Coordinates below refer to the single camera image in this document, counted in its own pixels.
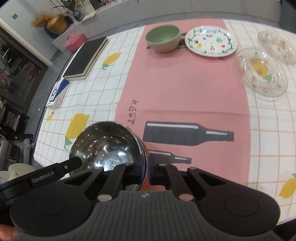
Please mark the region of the person's left hand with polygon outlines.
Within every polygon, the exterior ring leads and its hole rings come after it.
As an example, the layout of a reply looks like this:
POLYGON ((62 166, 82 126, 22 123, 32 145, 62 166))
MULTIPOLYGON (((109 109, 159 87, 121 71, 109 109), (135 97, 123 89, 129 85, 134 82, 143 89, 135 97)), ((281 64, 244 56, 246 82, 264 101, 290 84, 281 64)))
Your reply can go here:
POLYGON ((11 241, 17 235, 18 235, 18 232, 14 227, 0 224, 0 240, 11 241))

